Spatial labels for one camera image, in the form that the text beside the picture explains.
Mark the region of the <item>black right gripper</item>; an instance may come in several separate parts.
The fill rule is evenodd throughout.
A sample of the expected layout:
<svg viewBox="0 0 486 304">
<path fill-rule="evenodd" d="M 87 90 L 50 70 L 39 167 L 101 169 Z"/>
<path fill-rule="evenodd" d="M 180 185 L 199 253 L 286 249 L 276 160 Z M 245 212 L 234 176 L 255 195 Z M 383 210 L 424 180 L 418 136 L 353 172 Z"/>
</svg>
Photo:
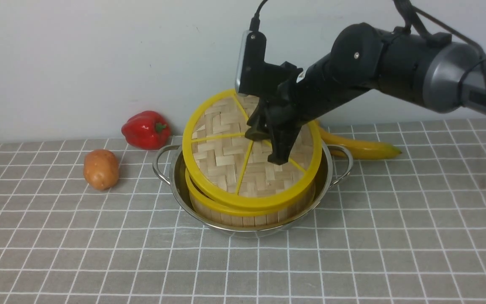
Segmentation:
<svg viewBox="0 0 486 304">
<path fill-rule="evenodd" d="M 372 71 L 353 56 L 327 54 L 307 69 L 292 68 L 272 89 L 260 94 L 249 116 L 245 138 L 270 140 L 267 161 L 283 165 L 301 128 L 371 89 Z"/>
</svg>

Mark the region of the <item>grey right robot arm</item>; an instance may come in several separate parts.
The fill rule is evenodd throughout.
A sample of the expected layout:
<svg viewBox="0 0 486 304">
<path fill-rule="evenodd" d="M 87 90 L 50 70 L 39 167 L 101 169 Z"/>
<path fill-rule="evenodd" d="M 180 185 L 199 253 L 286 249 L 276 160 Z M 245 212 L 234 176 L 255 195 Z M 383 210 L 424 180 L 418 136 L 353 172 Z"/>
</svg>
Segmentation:
<svg viewBox="0 0 486 304">
<path fill-rule="evenodd" d="M 285 164 L 303 125 L 377 90 L 428 110 L 461 106 L 486 114 L 486 56 L 438 33 L 433 43 L 402 27 L 346 27 L 330 53 L 308 68 L 265 62 L 266 37 L 253 17 L 241 44 L 235 90 L 259 98 L 245 137 L 269 140 L 268 161 Z"/>
</svg>

